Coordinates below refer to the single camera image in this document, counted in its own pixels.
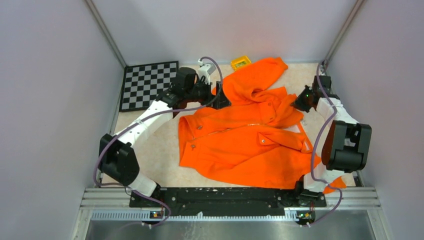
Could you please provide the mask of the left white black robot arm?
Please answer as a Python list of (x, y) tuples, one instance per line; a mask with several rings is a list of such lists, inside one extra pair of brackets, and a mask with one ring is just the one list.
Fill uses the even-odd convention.
[(156, 206), (161, 198), (159, 185), (141, 172), (134, 144), (146, 142), (178, 113), (188, 112), (188, 103), (198, 102), (201, 108), (219, 106), (224, 96), (222, 78), (220, 67), (212, 63), (197, 70), (178, 69), (170, 87), (159, 93), (142, 115), (125, 129), (101, 138), (96, 169), (111, 177), (116, 185), (139, 192), (147, 206)]

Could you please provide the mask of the orange jacket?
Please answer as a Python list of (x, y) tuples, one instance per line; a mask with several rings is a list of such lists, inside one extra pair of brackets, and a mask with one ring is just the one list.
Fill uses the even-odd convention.
[(301, 127), (295, 94), (273, 88), (288, 66), (268, 57), (223, 79), (230, 106), (205, 107), (178, 122), (179, 164), (230, 184), (291, 190), (321, 158)]

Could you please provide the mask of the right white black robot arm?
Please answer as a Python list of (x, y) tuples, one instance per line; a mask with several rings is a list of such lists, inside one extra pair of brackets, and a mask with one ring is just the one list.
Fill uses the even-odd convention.
[(307, 113), (314, 109), (324, 118), (324, 125), (329, 126), (321, 162), (312, 163), (310, 172), (295, 184), (293, 200), (299, 206), (307, 206), (314, 198), (320, 198), (328, 184), (362, 170), (367, 163), (372, 128), (347, 112), (340, 98), (332, 93), (331, 86), (330, 76), (315, 76), (312, 86), (305, 86), (291, 104)]

